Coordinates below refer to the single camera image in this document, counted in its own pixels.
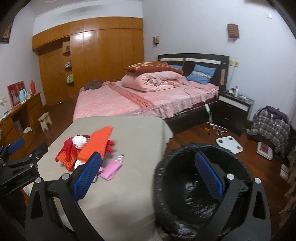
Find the folded pink quilt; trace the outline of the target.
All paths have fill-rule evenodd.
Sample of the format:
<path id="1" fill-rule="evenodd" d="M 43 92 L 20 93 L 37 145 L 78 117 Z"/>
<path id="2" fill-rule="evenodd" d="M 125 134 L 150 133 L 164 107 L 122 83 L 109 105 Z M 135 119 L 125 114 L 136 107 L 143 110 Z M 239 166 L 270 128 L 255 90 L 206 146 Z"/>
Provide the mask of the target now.
<path id="1" fill-rule="evenodd" d="M 156 92 L 180 86 L 186 80 L 183 75 L 173 71 L 161 71 L 144 73 L 138 76 L 126 74 L 121 79 L 124 87 L 135 89 L 142 92 Z"/>

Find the red knit glove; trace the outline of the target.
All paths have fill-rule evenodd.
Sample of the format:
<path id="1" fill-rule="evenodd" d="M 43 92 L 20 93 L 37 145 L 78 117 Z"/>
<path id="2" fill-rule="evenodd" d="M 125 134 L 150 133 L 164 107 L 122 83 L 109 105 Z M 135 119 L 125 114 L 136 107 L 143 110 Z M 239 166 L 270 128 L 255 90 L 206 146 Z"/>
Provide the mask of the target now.
<path id="1" fill-rule="evenodd" d="M 68 138 L 65 142 L 64 142 L 64 144 L 63 144 L 63 147 L 62 147 L 62 149 L 60 150 L 60 152 L 59 153 L 61 153 L 62 151 L 66 151 L 66 153 L 67 153 L 67 155 L 70 155 L 70 153 L 72 153 L 72 154 L 74 154 L 74 155 L 78 155 L 78 151 L 79 151 L 79 149 L 76 149 L 75 147 L 74 147 L 74 145 L 72 144 L 72 138 L 73 137 L 71 137 L 71 138 Z M 107 152 L 107 153 L 109 153 L 109 154 L 111 154 L 112 153 L 112 147 L 115 145 L 115 142 L 113 142 L 113 141 L 111 141 L 111 140 L 108 140 L 107 141 L 107 146 L 106 146 L 106 148 L 105 148 L 105 151 Z"/>

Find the orange foam net sleeve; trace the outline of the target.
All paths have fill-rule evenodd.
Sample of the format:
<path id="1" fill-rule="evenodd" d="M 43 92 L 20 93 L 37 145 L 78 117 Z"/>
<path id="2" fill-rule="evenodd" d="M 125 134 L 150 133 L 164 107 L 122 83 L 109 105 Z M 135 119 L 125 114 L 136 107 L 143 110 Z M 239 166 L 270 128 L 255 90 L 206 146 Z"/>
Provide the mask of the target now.
<path id="1" fill-rule="evenodd" d="M 105 153 L 111 154 L 113 152 L 112 147 L 115 145 L 113 141 L 109 140 L 112 131 L 112 126 L 105 126 L 94 132 L 78 154 L 78 160 L 86 162 L 94 152 L 99 153 L 102 160 Z"/>

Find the pink small pouch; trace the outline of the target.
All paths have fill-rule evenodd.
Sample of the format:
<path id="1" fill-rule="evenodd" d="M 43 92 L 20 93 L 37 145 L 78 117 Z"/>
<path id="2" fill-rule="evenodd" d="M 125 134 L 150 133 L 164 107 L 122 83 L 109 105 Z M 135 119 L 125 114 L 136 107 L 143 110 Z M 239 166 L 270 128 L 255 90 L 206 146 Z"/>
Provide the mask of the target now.
<path id="1" fill-rule="evenodd" d="M 113 179 L 118 170 L 122 167 L 124 158 L 125 155 L 120 155 L 116 160 L 110 161 L 109 164 L 107 164 L 107 166 L 99 173 L 99 177 L 107 181 Z"/>

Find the white bathroom scale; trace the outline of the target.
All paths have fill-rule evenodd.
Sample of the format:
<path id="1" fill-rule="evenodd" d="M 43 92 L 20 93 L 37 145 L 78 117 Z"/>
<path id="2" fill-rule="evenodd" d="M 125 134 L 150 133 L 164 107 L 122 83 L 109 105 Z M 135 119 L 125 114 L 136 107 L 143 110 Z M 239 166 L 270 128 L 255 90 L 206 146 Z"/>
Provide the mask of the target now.
<path id="1" fill-rule="evenodd" d="M 217 138 L 216 143 L 219 147 L 229 150 L 233 154 L 243 152 L 243 147 L 232 136 Z"/>

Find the wooden wardrobe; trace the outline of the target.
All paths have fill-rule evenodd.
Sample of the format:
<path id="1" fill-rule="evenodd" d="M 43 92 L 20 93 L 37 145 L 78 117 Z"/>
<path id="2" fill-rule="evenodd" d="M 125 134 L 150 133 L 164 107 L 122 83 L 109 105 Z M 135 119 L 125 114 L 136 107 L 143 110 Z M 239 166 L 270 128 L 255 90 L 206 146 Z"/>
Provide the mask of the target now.
<path id="1" fill-rule="evenodd" d="M 88 82 L 120 80 L 125 68 L 144 60 L 143 20 L 101 17 L 50 28 L 32 38 L 39 56 L 46 105 L 76 100 Z"/>

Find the brown wall lamp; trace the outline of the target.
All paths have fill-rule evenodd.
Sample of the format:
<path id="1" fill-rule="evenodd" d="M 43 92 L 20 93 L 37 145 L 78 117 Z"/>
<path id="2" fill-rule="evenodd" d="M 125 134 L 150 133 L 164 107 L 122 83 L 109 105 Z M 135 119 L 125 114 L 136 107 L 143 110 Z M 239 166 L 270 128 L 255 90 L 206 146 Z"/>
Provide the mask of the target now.
<path id="1" fill-rule="evenodd" d="M 228 37 L 232 39 L 239 39 L 239 28 L 236 24 L 227 24 Z"/>

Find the wall power outlet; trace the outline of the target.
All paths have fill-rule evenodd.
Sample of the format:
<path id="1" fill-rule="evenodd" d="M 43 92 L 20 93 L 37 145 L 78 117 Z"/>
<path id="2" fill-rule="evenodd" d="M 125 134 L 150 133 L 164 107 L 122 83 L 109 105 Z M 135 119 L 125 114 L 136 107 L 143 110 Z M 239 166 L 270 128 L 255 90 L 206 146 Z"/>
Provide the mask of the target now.
<path id="1" fill-rule="evenodd" d="M 239 67 L 240 66 L 240 62 L 236 61 L 236 60 L 230 60 L 229 61 L 229 65 L 233 66 L 233 67 Z"/>

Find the black lined trash bin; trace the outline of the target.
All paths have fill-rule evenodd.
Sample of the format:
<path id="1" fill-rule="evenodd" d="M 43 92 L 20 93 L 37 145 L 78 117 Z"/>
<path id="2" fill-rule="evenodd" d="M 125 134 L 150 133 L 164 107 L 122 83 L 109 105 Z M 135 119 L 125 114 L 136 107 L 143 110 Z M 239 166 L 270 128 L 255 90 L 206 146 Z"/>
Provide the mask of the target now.
<path id="1" fill-rule="evenodd" d="M 203 152 L 224 173 L 232 173 L 240 180 L 252 180 L 247 166 L 219 146 L 187 143 L 168 152 L 154 172 L 153 203 L 158 225 L 178 240 L 192 240 L 219 205 L 196 169 L 198 152 Z"/>

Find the light blue electric kettle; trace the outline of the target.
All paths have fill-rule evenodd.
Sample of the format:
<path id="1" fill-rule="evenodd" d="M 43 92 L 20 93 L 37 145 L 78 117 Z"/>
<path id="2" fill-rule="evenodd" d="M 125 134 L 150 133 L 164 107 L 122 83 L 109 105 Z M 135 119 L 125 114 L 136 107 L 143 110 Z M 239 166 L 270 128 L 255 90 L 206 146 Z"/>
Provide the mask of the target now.
<path id="1" fill-rule="evenodd" d="M 24 102 L 27 100 L 27 92 L 25 89 L 21 89 L 18 93 L 20 103 Z"/>

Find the small wall switch lamp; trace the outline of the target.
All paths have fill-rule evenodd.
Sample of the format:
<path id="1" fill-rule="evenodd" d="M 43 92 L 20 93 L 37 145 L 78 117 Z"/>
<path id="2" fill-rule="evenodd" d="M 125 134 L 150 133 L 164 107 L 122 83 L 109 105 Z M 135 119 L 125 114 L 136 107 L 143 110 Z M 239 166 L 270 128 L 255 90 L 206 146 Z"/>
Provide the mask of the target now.
<path id="1" fill-rule="evenodd" d="M 153 37 L 153 44 L 158 45 L 159 44 L 159 36 L 154 36 Z"/>

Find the small white wooden stool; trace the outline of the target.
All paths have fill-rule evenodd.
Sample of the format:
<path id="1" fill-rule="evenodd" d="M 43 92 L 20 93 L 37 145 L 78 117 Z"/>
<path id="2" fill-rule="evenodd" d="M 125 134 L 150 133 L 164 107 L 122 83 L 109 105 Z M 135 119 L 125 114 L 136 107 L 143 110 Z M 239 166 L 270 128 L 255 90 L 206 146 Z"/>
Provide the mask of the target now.
<path id="1" fill-rule="evenodd" d="M 49 128 L 48 128 L 48 124 L 52 125 L 52 121 L 51 121 L 51 118 L 50 118 L 50 115 L 48 112 L 46 113 L 43 113 L 39 119 L 38 119 L 38 122 L 40 123 L 40 126 L 42 128 L 42 131 L 48 131 Z"/>

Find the blue pillow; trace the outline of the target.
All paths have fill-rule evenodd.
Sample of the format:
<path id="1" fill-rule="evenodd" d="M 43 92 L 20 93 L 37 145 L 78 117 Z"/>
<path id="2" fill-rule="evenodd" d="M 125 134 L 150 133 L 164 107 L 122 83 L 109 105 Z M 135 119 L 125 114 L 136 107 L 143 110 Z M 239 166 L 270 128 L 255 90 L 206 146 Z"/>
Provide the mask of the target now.
<path id="1" fill-rule="evenodd" d="M 176 68 L 176 69 L 179 69 L 179 70 L 182 70 L 183 67 L 182 65 L 170 65 L 172 68 Z"/>
<path id="2" fill-rule="evenodd" d="M 205 67 L 196 64 L 191 74 L 187 76 L 187 80 L 200 84 L 207 84 L 214 76 L 216 68 Z"/>

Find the bed with pink sheet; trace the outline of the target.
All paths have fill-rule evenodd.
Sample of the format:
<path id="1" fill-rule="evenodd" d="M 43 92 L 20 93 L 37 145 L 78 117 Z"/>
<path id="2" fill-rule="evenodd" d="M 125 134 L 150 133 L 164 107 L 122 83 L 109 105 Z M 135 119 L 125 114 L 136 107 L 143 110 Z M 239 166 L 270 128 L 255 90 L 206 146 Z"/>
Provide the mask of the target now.
<path id="1" fill-rule="evenodd" d="M 142 92 L 110 82 L 99 89 L 81 89 L 73 120 L 92 116 L 154 116 L 163 119 L 176 135 L 208 120 L 219 87 L 184 80 L 178 87 Z"/>

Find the red brown patterned pillow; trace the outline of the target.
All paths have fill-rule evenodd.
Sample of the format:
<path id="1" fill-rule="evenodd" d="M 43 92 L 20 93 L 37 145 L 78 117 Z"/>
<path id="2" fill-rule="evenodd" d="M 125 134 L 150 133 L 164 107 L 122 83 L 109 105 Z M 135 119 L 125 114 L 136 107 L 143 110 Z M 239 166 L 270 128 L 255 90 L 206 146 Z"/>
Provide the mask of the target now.
<path id="1" fill-rule="evenodd" d="M 166 62 L 161 61 L 152 61 L 152 62 L 142 62 L 127 66 L 125 68 L 126 74 L 131 75 L 141 75 L 144 73 L 154 73 L 154 72 L 162 72 L 162 71 L 172 71 L 183 75 L 182 69 L 175 68 L 169 65 Z"/>

